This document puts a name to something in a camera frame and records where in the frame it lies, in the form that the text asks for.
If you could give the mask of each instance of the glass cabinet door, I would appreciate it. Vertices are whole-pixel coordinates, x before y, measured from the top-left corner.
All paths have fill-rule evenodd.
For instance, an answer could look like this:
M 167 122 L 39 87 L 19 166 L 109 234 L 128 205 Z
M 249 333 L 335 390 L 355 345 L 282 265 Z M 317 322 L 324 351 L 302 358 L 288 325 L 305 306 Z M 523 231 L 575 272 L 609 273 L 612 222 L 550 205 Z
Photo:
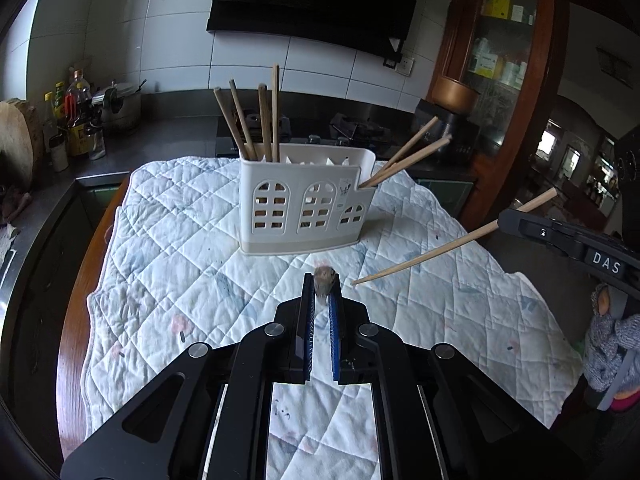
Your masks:
M 478 150 L 494 156 L 504 141 L 527 73 L 538 0 L 482 0 L 462 81 L 480 93 L 469 117 Z

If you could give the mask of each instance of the doorway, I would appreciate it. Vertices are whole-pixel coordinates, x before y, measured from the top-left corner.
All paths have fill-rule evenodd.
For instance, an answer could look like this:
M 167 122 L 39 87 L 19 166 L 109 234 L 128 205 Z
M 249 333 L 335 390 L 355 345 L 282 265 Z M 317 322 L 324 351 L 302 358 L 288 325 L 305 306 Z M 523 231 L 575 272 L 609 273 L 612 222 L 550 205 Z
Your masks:
M 571 180 L 571 176 L 574 174 L 575 167 L 578 165 L 579 160 L 580 152 L 574 150 L 571 146 L 567 146 L 564 157 L 562 158 L 562 164 L 558 170 L 558 180 L 562 178 Z

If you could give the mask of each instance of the white plastic utensil holder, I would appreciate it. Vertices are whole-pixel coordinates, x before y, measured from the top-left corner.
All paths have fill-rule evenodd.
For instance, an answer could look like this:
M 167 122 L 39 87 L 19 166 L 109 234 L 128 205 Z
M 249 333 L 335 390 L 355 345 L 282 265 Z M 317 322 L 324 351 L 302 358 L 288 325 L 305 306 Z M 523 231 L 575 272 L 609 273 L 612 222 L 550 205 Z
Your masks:
M 262 144 L 254 144 L 258 157 Z M 280 163 L 241 160 L 240 247 L 247 254 L 295 254 L 355 243 L 374 187 L 376 156 L 363 148 L 281 144 Z

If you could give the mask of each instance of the wooden table edge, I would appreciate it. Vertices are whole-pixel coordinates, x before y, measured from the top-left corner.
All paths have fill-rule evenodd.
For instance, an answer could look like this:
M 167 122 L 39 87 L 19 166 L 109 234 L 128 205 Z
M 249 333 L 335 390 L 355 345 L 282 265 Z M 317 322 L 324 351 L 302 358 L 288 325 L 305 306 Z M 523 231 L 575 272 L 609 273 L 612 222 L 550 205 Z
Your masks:
M 86 297 L 93 292 L 100 278 L 102 263 L 111 238 L 111 228 L 117 206 L 122 204 L 129 187 L 127 176 L 107 206 L 84 259 L 71 291 L 65 323 L 62 328 L 56 372 L 56 411 L 62 456 L 67 456 L 82 442 L 86 434 L 84 402 L 80 393 L 82 365 L 89 343 L 89 311 Z

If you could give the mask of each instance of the stainless steel counter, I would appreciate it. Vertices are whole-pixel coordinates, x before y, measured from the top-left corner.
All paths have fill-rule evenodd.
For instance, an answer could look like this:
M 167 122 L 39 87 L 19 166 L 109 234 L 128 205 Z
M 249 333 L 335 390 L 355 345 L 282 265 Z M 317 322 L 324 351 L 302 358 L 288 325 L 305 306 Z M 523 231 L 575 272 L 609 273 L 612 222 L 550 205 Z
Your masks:
M 130 136 L 105 139 L 107 155 L 99 160 L 73 160 L 54 173 L 37 177 L 33 202 L 14 225 L 20 229 L 0 267 L 0 386 L 4 390 L 17 312 L 40 250 L 79 186 L 121 183 L 132 170 L 153 160 L 180 156 L 215 156 L 217 117 L 178 118 L 143 123 Z

